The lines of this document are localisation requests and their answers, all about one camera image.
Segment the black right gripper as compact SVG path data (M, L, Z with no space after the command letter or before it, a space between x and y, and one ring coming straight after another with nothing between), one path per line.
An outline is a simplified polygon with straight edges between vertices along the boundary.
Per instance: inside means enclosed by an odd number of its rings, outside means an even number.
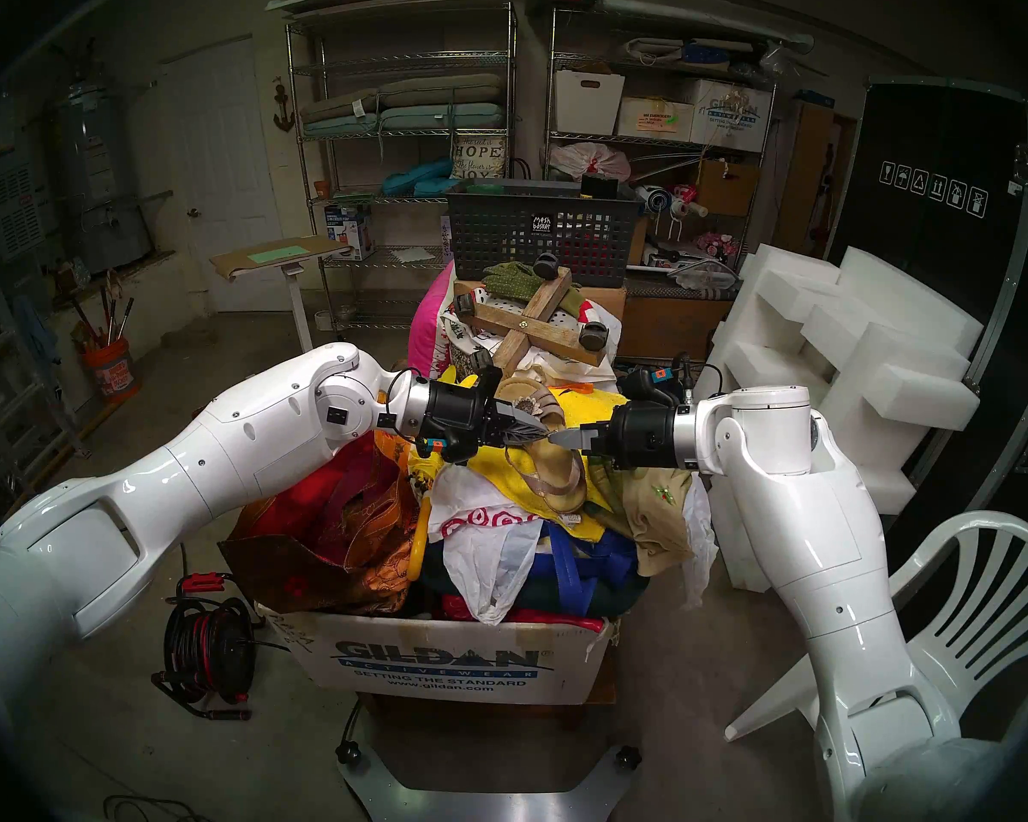
M622 469L678 468L674 444L675 407L650 401L616 405L605 424L581 424L551 433L560 447L602 454Z

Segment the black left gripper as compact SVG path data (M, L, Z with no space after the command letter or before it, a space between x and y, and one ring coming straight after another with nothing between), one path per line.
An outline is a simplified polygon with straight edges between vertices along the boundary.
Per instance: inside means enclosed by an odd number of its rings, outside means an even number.
M426 440L443 443L439 454L447 464L467 464L483 446L539 441L541 422L537 417L514 405L495 402L501 379L500 368L488 366L471 388L437 379L428 382Z

